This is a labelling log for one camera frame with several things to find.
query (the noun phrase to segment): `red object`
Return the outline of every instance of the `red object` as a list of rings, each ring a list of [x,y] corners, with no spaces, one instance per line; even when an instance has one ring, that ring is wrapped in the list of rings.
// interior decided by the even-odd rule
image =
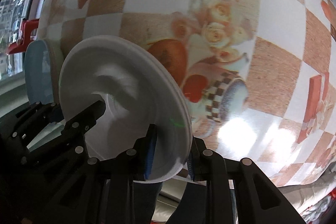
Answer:
[[[184,96],[192,103],[197,103],[202,98],[203,90],[208,86],[208,79],[203,75],[191,75],[183,86]]]
[[[20,24],[20,34],[19,39],[21,39],[21,43],[17,44],[16,42],[9,45],[6,54],[14,54],[18,52],[25,52],[27,50],[28,45],[33,40],[30,38],[30,35],[33,30],[37,29],[39,26],[39,18],[33,20],[23,19]]]
[[[328,3],[326,3],[324,0],[322,0],[321,1],[321,7],[322,7],[322,10],[323,10],[323,13],[324,13],[325,17],[329,20],[329,22],[331,22],[333,17],[332,17],[332,14],[331,14]]]
[[[181,85],[187,69],[188,55],[181,41],[163,39],[147,50],[166,68],[178,85]]]
[[[334,188],[334,190],[331,191],[330,195],[333,199],[336,199],[336,188]]]

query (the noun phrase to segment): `white plate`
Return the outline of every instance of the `white plate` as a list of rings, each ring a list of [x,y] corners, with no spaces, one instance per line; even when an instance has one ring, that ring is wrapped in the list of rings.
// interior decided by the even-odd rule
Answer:
[[[77,44],[62,66],[59,99],[66,120],[105,101],[104,115],[85,134],[91,157],[116,157],[155,123],[157,145],[146,183],[172,178],[184,166],[192,141],[184,96],[163,65],[138,45],[113,36]]]

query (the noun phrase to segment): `red apple print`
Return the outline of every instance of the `red apple print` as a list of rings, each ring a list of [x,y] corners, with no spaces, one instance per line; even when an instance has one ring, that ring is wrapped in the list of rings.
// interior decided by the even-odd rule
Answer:
[[[208,86],[208,79],[202,75],[191,75],[183,86],[184,96],[192,103],[202,98],[202,91]]]
[[[330,7],[329,7],[328,3],[326,3],[324,0],[322,0],[321,1],[321,7],[322,7],[322,10],[324,12],[325,17],[328,18],[328,20],[331,22],[332,15],[331,15],[331,11],[330,11]]]

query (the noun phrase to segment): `rose print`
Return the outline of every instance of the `rose print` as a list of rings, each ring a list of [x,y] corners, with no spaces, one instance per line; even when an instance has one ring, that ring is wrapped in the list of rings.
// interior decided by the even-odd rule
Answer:
[[[225,47],[230,42],[230,37],[225,31],[225,26],[216,22],[203,26],[202,37],[210,43],[210,47],[214,48]]]
[[[238,45],[252,38],[253,38],[253,31],[251,22],[250,20],[245,18],[241,22],[240,26],[238,26],[234,30],[232,34],[231,45]]]
[[[201,25],[217,22],[226,26],[232,20],[234,3],[235,0],[195,0],[191,12]]]
[[[185,43],[192,34],[200,33],[201,27],[197,20],[192,20],[180,12],[175,12],[172,15],[171,30],[175,38],[181,42]]]

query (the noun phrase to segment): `flower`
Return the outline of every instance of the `flower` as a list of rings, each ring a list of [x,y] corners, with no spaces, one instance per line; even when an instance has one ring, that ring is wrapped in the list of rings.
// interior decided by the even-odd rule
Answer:
[[[229,44],[230,38],[227,36],[225,26],[212,22],[202,28],[202,37],[210,43],[210,47],[222,48]]]
[[[253,31],[252,31],[250,20],[245,18],[240,23],[240,26],[234,30],[232,37],[231,37],[231,45],[238,45],[252,38],[253,38]]]
[[[231,3],[223,0],[211,0],[209,2],[207,19],[209,22],[218,22],[229,25],[231,21]]]
[[[186,42],[192,34],[200,33],[201,27],[197,20],[190,19],[180,12],[172,14],[171,30],[178,40]]]
[[[227,26],[234,14],[234,3],[235,0],[194,0],[190,10],[201,25],[217,22]]]
[[[226,47],[218,51],[216,54],[218,60],[223,63],[236,61],[237,59],[241,58],[241,56],[242,55],[239,53],[238,50],[231,47]]]

